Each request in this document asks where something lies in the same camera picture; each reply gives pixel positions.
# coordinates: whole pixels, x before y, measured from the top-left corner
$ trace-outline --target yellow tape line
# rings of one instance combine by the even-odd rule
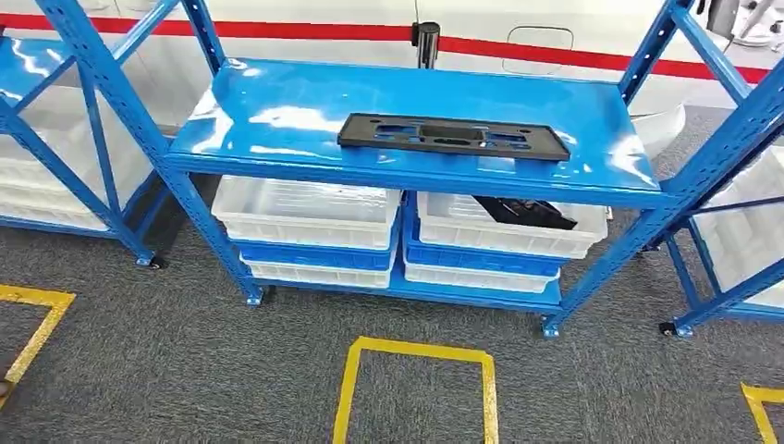
[[[479,363],[482,365],[482,393],[484,405],[484,442],[498,442],[498,409],[496,403],[496,365],[493,357],[484,351],[461,349],[457,347],[444,347],[441,345],[418,344],[401,340],[376,339],[360,336],[349,347],[349,356],[346,358],[346,369],[343,372],[343,383],[340,387],[340,401],[335,417],[335,430],[333,441],[346,442],[349,432],[349,415],[351,401],[354,398],[354,387],[357,384],[357,373],[360,369],[360,355],[362,350],[374,352],[387,352],[408,354],[411,356],[424,356],[428,358],[449,359]]]
[[[49,335],[55,330],[55,327],[62,319],[66,309],[73,302],[74,295],[69,293],[62,293],[59,291],[47,291],[36,289],[24,289],[22,287],[10,287],[8,285],[0,285],[0,301],[16,302],[16,303],[29,303],[32,305],[43,305],[50,307],[49,313],[35,330],[24,350],[19,354],[17,360],[11,365],[11,368],[6,372],[6,380],[14,383],[15,385],[22,379],[22,376],[27,371],[28,367],[35,359],[35,356],[41,350],[44,343],[49,339]],[[0,399],[0,409],[6,403],[8,395]]]
[[[776,432],[773,431],[773,426],[770,424],[770,419],[767,417],[763,402],[779,402],[784,403],[784,389],[781,388],[764,388],[747,386],[741,383],[741,390],[743,396],[746,397],[746,402],[749,403],[749,410],[752,411],[754,421],[757,423],[760,435],[765,444],[776,444]]]

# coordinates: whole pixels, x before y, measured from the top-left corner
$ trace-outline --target blue metal shelf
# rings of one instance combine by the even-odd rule
[[[459,303],[485,308],[505,308],[542,314],[553,314],[561,311],[560,288],[558,281],[547,284],[542,293],[521,293],[517,291],[475,289],[450,285],[422,284],[409,282],[404,275],[402,252],[392,268],[392,276],[388,289],[367,289],[362,287],[344,287],[337,285],[308,284],[303,282],[285,282],[251,277],[256,285],[276,285],[303,289],[327,290],[348,293],[375,294],[402,299],[416,299],[428,302]]]
[[[352,112],[549,125],[571,159],[342,148],[337,133]],[[659,189],[617,85],[596,81],[228,59],[165,161],[204,173],[585,204],[645,208],[672,197]]]
[[[129,38],[149,35],[172,0],[154,8]],[[646,245],[671,239],[685,216],[733,169],[784,132],[784,62],[751,90],[689,17],[694,0],[665,0],[619,84],[429,69],[354,67],[226,58],[203,0],[181,0],[214,81],[169,145],[117,60],[76,0],[36,0],[84,62],[87,72],[134,135],[251,304],[259,284],[383,294],[426,301],[520,308],[546,313],[543,331],[558,335],[569,315]],[[740,102],[674,177],[659,184],[634,133],[626,105],[676,31],[696,46]],[[544,124],[570,150],[560,163],[394,149],[341,148],[337,133],[350,113],[466,118]],[[190,172],[312,180],[419,191],[525,197],[619,205],[643,211],[569,293],[557,283],[544,295],[414,284],[399,263],[389,290],[258,281],[237,255],[190,181]],[[711,315],[784,278],[784,260],[670,323],[691,331]]]
[[[0,96],[19,111],[74,60],[62,42],[0,37]]]
[[[84,75],[83,66],[80,66],[79,74],[87,107],[86,118],[91,124],[96,148],[95,162],[101,167],[109,205],[103,203],[19,115],[22,109],[35,100],[75,61],[76,57],[71,54],[67,43],[0,36],[0,95],[3,97],[0,101],[0,133],[10,135],[20,146],[27,149],[68,187],[107,226],[107,229],[70,227],[10,216],[0,216],[0,226],[116,239],[123,242],[136,255],[137,264],[151,265],[154,262],[154,252],[146,248],[141,239],[163,204],[165,193],[161,191],[153,198],[148,211],[141,215],[135,231],[128,226],[127,218],[130,216],[131,209],[149,188],[154,173],[134,192],[125,211],[121,211],[117,203],[114,174],[106,150],[104,128],[98,111],[94,85],[92,78]]]
[[[784,319],[784,308],[741,302],[725,310],[722,313],[722,316],[781,322],[781,320]]]

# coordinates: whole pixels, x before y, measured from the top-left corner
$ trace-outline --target white plastic tray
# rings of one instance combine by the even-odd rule
[[[581,259],[591,245],[607,236],[605,207],[551,203],[577,221],[572,230],[500,224],[473,197],[417,192],[420,241]]]
[[[153,167],[111,107],[98,94],[117,199],[125,208]],[[87,186],[108,204],[84,96],[79,88],[50,87],[23,118]],[[79,228],[106,226],[43,164],[10,136],[0,136],[0,215]]]
[[[386,250],[400,191],[223,176],[213,203],[235,240]]]
[[[318,265],[281,264],[275,262],[253,262],[246,260],[242,255],[239,256],[239,259],[251,268],[251,273],[256,278],[386,289],[389,287],[389,278],[392,274],[392,265],[395,263],[396,254],[397,249],[392,249],[389,268],[386,271],[336,268]]]
[[[707,206],[784,195],[784,148],[771,146],[718,192]],[[710,252],[719,287],[729,290],[784,257],[784,203],[694,217]],[[784,308],[784,283],[746,300]]]
[[[0,215],[19,219],[35,220],[49,224],[64,225],[76,228],[89,228],[106,231],[108,228],[90,210],[64,211],[28,206],[24,203],[0,202]]]
[[[404,259],[406,280],[425,284],[454,285],[479,289],[495,289],[541,293],[554,277],[521,275],[491,270],[474,270],[451,266],[412,264]]]

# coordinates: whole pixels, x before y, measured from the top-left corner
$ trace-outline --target stacked plastic bin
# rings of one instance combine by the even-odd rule
[[[473,197],[418,192],[405,212],[407,280],[542,293],[570,259],[607,235],[605,208],[552,203],[572,230],[496,222]]]
[[[99,97],[104,136],[120,208],[148,182],[153,167],[112,109]],[[84,96],[79,88],[50,87],[22,117],[107,203]],[[74,228],[107,230],[73,193],[11,136],[0,136],[0,216]]]
[[[573,230],[497,223],[471,196],[224,176],[213,203],[255,278],[386,288],[405,279],[542,293],[606,236],[605,209],[557,204]]]
[[[784,147],[771,146],[718,192],[710,206],[784,195]],[[784,203],[704,213],[694,217],[722,291],[784,257]],[[746,300],[784,308],[784,282]]]
[[[255,278],[387,288],[401,192],[223,176],[213,215]]]

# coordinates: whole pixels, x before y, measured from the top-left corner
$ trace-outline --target black object in bin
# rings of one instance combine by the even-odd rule
[[[371,146],[446,154],[569,160],[548,126],[454,118],[352,113],[337,135],[343,147]]]
[[[564,217],[545,201],[524,201],[501,197],[473,196],[496,222],[529,227],[572,229],[577,222]]]

